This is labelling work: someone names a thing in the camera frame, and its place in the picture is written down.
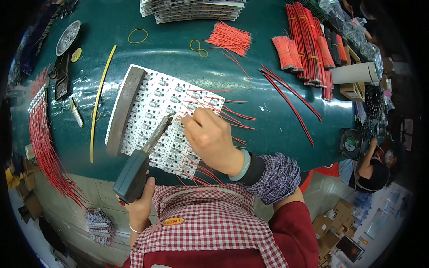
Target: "cooling fan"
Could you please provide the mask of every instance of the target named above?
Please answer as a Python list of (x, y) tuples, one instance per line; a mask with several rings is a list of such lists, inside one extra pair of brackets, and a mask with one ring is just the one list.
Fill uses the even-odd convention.
[(343, 128), (341, 129), (340, 154), (352, 160), (359, 160), (362, 149), (362, 132)]

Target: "green table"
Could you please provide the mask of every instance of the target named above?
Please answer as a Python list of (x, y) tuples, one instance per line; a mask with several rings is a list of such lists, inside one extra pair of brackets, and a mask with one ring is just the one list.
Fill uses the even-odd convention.
[[(233, 136), (246, 140), (247, 149), (253, 153), (281, 152), (295, 159), (302, 171), (343, 159), (338, 153), (340, 129), (353, 125), (352, 102), (342, 97), (338, 90), (334, 92), (335, 100), (322, 101), (320, 89), (303, 86), (294, 75), (280, 70), (278, 54), (271, 38), (284, 34), (283, 29), (288, 29), (284, 5), (283, 1), (249, 1), (237, 21), (227, 22), (252, 33), (255, 41), (246, 57), (238, 59), (251, 77), (249, 81), (235, 63), (222, 55), (221, 50), (209, 49), (206, 58), (190, 50), (190, 41), (208, 38), (216, 21), (155, 24), (153, 15), (140, 17), (138, 0), (81, 1), (75, 13), (54, 22), (43, 43), (33, 75), (10, 93), (13, 97), (14, 151), (25, 155), (24, 147), (30, 143), (27, 109), (32, 81), (39, 71), (55, 62), (55, 46), (65, 28), (73, 21), (80, 20), (82, 27), (77, 46), (83, 52), (79, 61), (71, 65), (71, 84), (73, 98), (79, 101), (79, 112), (85, 124), (83, 128), (78, 127), (70, 112), (69, 102), (56, 102), (54, 93), (49, 92), (51, 102), (48, 116), (52, 122), (52, 139), (69, 173), (114, 181), (121, 171), (126, 158), (108, 156), (104, 139), (120, 83), (130, 63), (175, 76), (207, 90), (231, 89), (220, 95), (232, 100), (247, 100), (243, 104), (228, 104), (228, 107), (257, 118), (256, 121), (243, 122), (256, 130), (234, 126), (232, 129)], [(149, 37), (143, 43), (130, 44), (128, 35), (136, 28), (146, 29)], [(143, 31), (137, 31), (132, 39), (141, 40), (139, 38), (143, 39), (144, 36)], [(101, 117), (95, 128), (94, 163), (90, 163), (90, 112), (94, 108), (104, 65), (113, 45), (118, 47), (103, 86), (102, 104), (98, 108)], [(201, 42), (201, 46), (212, 47), (206, 42)], [(304, 120), (314, 140), (314, 147), (291, 108), (258, 72), (261, 63), (288, 82), (323, 116), (323, 122), (320, 123), (299, 99), (284, 89)], [(180, 184), (174, 175), (159, 169), (153, 169), (151, 174), (157, 177), (158, 184)]]

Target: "person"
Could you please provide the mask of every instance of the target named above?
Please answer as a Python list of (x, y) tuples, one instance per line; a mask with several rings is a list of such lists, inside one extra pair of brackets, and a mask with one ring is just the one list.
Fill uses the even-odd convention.
[(357, 161), (340, 161), (338, 173), (341, 181), (362, 193), (374, 193), (389, 186), (402, 168), (405, 146), (401, 142), (386, 142), (384, 150), (378, 146), (376, 138), (371, 140), (366, 155)]
[(373, 41), (371, 33), (377, 30), (377, 18), (372, 14), (371, 4), (366, 0), (341, 0), (342, 8), (352, 18), (365, 18), (366, 23), (363, 25), (366, 29), (365, 37), (368, 41)]
[[(230, 125), (210, 109), (197, 108), (182, 123), (201, 160), (238, 183), (161, 186), (150, 177), (141, 199), (125, 205), (131, 255), (123, 267), (317, 267), (319, 250), (296, 161), (239, 151)], [(254, 216), (254, 195), (273, 205), (268, 224)], [(151, 200), (157, 223), (148, 219)]]

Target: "concrete floor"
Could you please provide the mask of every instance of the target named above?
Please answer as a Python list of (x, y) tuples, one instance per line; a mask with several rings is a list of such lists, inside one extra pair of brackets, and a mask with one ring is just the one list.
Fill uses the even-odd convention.
[[(73, 180), (87, 196), (88, 208), (101, 208), (113, 222), (118, 235), (112, 247), (103, 247), (89, 238), (85, 220), (85, 209), (80, 208), (71, 199), (64, 198), (52, 188), (46, 177), (35, 174), (34, 189), (44, 214), (51, 225), (58, 230), (64, 241), (72, 244), (88, 258), (96, 258), (103, 262), (121, 266), (130, 254), (130, 229), (128, 213), (118, 204), (113, 194), (113, 182), (100, 181), (92, 178), (72, 175)], [(353, 201), (354, 190), (342, 183), (339, 178), (314, 173), (308, 189), (304, 192), (304, 200), (313, 220), (318, 214), (334, 208), (340, 198)], [(259, 198), (255, 199), (254, 212), (268, 221), (273, 215), (272, 206), (266, 206)], [(155, 208), (152, 208), (150, 220), (157, 221)]]

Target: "silver bracelet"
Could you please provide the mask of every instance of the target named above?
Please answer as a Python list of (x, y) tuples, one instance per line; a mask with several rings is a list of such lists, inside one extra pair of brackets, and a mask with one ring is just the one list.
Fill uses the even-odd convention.
[(231, 177), (230, 175), (228, 175), (228, 178), (230, 178), (230, 180), (232, 180), (232, 181), (240, 180), (246, 174), (246, 172), (250, 166), (250, 160), (251, 159), (250, 159), (249, 152), (245, 149), (242, 149), (240, 151), (244, 153), (244, 165), (243, 165), (243, 168), (241, 169), (240, 173), (237, 176)]
[(131, 227), (131, 223), (130, 223), (130, 222), (128, 222), (128, 225), (130, 226), (131, 231), (135, 232), (136, 234), (141, 234), (141, 233), (142, 233), (142, 232), (138, 232), (138, 231), (134, 230), (134, 229)]

